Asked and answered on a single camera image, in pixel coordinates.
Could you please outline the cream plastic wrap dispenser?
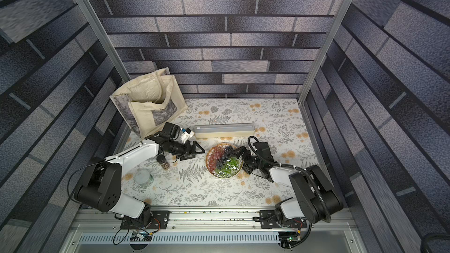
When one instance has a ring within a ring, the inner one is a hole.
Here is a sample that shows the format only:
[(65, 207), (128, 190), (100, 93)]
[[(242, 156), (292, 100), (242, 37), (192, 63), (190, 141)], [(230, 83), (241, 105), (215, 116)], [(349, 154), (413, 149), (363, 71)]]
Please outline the cream plastic wrap dispenser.
[(254, 135), (253, 123), (197, 125), (192, 128), (197, 138), (249, 137)]

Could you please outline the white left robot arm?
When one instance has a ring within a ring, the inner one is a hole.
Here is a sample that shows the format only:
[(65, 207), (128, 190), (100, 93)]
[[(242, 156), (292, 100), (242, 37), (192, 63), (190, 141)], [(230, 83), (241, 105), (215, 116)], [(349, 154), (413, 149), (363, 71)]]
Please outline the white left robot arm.
[(156, 158), (159, 163), (165, 153), (175, 155), (178, 161), (193, 159), (204, 154), (197, 141), (190, 141), (194, 133), (178, 125), (165, 123), (163, 129), (138, 145), (106, 158), (93, 157), (73, 190), (67, 190), (70, 199), (101, 212), (111, 212), (122, 218), (122, 229), (146, 229), (155, 221), (151, 206), (122, 192), (122, 177), (144, 161)]

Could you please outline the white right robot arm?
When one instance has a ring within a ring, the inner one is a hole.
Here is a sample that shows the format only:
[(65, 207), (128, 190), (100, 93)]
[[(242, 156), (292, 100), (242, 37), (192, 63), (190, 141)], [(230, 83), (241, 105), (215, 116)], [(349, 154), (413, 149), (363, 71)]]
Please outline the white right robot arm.
[(226, 152), (226, 156), (243, 161), (243, 170), (258, 170), (269, 182), (291, 187), (294, 197), (276, 204), (272, 219), (281, 227), (305, 219), (312, 224), (331, 222), (331, 215), (344, 208), (336, 190), (318, 165), (301, 168), (274, 160), (266, 142), (253, 142)]

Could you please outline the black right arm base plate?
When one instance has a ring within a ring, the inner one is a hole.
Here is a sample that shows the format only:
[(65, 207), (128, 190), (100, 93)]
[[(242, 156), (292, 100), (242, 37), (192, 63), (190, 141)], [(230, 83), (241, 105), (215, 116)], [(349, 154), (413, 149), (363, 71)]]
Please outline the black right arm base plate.
[(287, 230), (296, 230), (308, 228), (308, 222), (306, 221), (306, 219), (302, 219), (299, 217), (288, 219), (284, 217), (278, 210), (260, 210), (257, 222), (260, 223), (260, 226), (263, 229), (284, 228)]

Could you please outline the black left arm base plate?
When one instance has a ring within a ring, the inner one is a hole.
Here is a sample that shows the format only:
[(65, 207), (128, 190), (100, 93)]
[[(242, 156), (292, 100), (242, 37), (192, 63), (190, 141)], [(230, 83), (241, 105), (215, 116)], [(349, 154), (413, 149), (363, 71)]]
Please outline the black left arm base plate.
[(170, 211), (147, 211), (136, 219), (125, 216), (120, 228), (122, 230), (165, 230), (170, 214)]

